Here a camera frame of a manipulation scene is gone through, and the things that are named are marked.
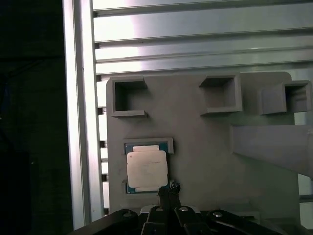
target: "metal bar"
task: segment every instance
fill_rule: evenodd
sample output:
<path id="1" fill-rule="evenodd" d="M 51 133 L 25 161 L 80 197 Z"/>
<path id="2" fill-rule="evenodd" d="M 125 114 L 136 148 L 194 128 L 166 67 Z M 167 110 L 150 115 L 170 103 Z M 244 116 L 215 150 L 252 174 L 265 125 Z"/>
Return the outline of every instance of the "metal bar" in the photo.
<path id="1" fill-rule="evenodd" d="M 94 18 L 94 38 L 108 42 L 305 30 L 313 28 L 312 12 L 313 3 L 304 3 L 106 16 Z"/>
<path id="2" fill-rule="evenodd" d="M 63 0 L 63 16 L 73 224 L 78 229 L 90 223 L 78 2 Z"/>
<path id="3" fill-rule="evenodd" d="M 100 44 L 96 49 L 97 62 L 134 59 L 168 58 L 192 55 L 217 55 L 226 53 L 256 53 L 260 51 L 313 48 L 313 36 L 267 36 L 256 38 L 226 38 L 210 41 L 175 41 L 144 45 L 108 47 Z"/>
<path id="4" fill-rule="evenodd" d="M 241 7 L 253 5 L 273 5 L 302 3 L 309 0 L 93 0 L 93 9 L 105 14 L 125 12 L 155 12 L 170 10 L 194 10 L 219 7 Z"/>
<path id="5" fill-rule="evenodd" d="M 80 0 L 80 5 L 90 207 L 91 220 L 95 221 L 104 216 L 104 209 L 96 95 L 92 1 Z"/>
<path id="6" fill-rule="evenodd" d="M 258 53 L 185 56 L 153 60 L 98 63 L 97 74 L 162 71 L 226 66 L 261 65 L 312 61 L 313 50 L 285 50 Z"/>

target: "screw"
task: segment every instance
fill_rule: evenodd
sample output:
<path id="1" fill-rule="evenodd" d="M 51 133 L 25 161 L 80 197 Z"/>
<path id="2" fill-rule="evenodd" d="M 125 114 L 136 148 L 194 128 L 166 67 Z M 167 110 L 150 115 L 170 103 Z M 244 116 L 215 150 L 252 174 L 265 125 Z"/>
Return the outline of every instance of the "screw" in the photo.
<path id="1" fill-rule="evenodd" d="M 131 217 L 132 214 L 130 212 L 126 213 L 126 214 L 123 214 L 124 217 Z"/>
<path id="2" fill-rule="evenodd" d="M 188 211 L 188 208 L 187 208 L 187 207 L 181 207 L 180 210 L 181 210 L 182 212 L 186 212 L 186 211 Z"/>
<path id="3" fill-rule="evenodd" d="M 222 215 L 222 213 L 217 211 L 217 212 L 213 213 L 213 216 L 216 217 L 216 218 L 221 218 L 223 215 Z"/>

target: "rectangular cutout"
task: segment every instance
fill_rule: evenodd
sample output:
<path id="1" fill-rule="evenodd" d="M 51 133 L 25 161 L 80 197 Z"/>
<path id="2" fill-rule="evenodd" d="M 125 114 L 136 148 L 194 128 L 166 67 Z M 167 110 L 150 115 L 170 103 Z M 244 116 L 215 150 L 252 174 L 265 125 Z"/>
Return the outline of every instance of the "rectangular cutout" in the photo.
<path id="1" fill-rule="evenodd" d="M 200 84 L 200 87 L 204 88 L 206 114 L 242 111 L 238 76 L 210 76 Z"/>
<path id="2" fill-rule="evenodd" d="M 129 118 L 146 116 L 144 110 L 136 110 L 131 100 L 140 99 L 147 89 L 143 78 L 112 78 L 113 117 Z"/>

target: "dark background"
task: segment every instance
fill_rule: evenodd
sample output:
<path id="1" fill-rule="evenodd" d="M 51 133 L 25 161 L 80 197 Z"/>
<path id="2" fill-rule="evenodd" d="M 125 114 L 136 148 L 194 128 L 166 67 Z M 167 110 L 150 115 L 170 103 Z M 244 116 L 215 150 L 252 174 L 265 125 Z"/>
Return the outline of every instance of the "dark background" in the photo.
<path id="1" fill-rule="evenodd" d="M 73 227 L 62 1 L 1 0 L 0 30 L 0 74 L 10 77 L 0 128 L 30 156 L 28 234 L 66 234 Z M 19 190 L 24 177 L 16 177 L 17 205 L 27 193 Z"/>

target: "bolt head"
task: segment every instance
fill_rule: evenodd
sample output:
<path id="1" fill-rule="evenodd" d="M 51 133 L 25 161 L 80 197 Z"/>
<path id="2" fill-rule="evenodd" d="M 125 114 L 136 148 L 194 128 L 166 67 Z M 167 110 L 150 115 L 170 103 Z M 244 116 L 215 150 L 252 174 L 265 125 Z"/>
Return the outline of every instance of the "bolt head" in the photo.
<path id="1" fill-rule="evenodd" d="M 187 207 L 181 207 L 180 210 L 181 210 L 182 212 L 186 212 L 186 211 L 188 211 L 188 208 L 187 208 Z"/>
<path id="2" fill-rule="evenodd" d="M 221 218 L 223 215 L 222 215 L 222 213 L 217 211 L 217 212 L 213 213 L 213 216 L 216 217 L 216 218 Z"/>
<path id="3" fill-rule="evenodd" d="M 131 217 L 132 214 L 130 212 L 123 214 L 124 217 Z"/>

